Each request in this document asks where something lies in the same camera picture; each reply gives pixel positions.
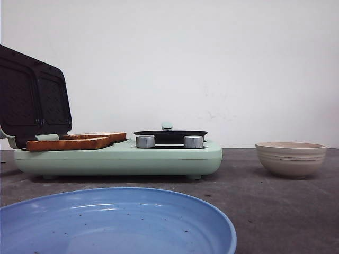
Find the concrete surface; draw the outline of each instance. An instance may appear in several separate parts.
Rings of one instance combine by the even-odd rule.
[[[223,153],[219,170],[198,181],[181,176],[44,180],[19,171],[13,151],[1,151],[5,162],[1,163],[1,206],[79,189],[168,189],[201,198],[227,214],[237,231],[237,253],[339,253],[339,149],[328,149],[322,168],[303,180],[271,175],[255,149],[223,149]]]

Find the blue bowl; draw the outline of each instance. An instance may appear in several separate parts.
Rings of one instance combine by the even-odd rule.
[[[148,188],[100,188],[0,209],[1,254],[234,253],[235,229],[198,198]]]

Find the open lid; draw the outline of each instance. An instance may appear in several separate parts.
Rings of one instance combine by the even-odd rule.
[[[61,70],[0,45],[0,131],[25,148],[36,135],[72,128]]]

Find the silver knob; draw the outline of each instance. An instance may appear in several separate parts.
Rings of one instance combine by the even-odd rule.
[[[155,146],[153,135],[140,135],[136,137],[137,148],[152,148]]]
[[[203,148],[202,136],[185,136],[184,137],[184,148]]]

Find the ceramic bowl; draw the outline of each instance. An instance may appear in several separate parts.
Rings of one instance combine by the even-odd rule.
[[[326,147],[321,144],[266,142],[255,145],[261,164],[270,172],[289,178],[305,178],[322,165]]]

